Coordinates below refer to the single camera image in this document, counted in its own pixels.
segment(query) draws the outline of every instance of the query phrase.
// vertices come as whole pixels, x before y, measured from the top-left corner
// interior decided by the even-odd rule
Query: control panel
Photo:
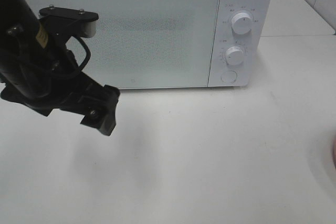
[[[208,87],[245,86],[270,0],[219,0]]]

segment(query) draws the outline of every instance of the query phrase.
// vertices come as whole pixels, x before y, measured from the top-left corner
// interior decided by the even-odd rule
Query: round button
[[[240,47],[230,47],[225,52],[225,59],[229,65],[239,65],[244,61],[244,51]]]
[[[231,19],[232,29],[236,34],[246,34],[252,28],[252,15],[248,12],[237,13]]]
[[[221,76],[222,82],[226,83],[234,83],[237,80],[237,73],[233,70],[226,71],[224,74]]]

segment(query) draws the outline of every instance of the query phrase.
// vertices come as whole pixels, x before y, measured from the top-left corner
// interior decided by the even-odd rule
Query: microwave door
[[[28,0],[34,10],[51,0]],[[99,14],[86,73],[118,88],[206,87],[218,0],[52,0]],[[83,55],[75,41],[68,43]]]

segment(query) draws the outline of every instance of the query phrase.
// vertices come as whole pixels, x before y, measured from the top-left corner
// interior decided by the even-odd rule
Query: yellow label
[[[40,24],[40,30],[36,35],[36,40],[42,46],[43,49],[46,48],[48,44],[48,33],[45,31],[44,27]]]

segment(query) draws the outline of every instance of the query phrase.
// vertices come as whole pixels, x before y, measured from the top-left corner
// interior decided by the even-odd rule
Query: power level knob
[[[239,65],[244,61],[244,51],[240,47],[230,47],[225,52],[225,59],[229,65]]]
[[[246,34],[252,28],[252,15],[245,11],[239,12],[231,19],[232,29],[236,34]]]

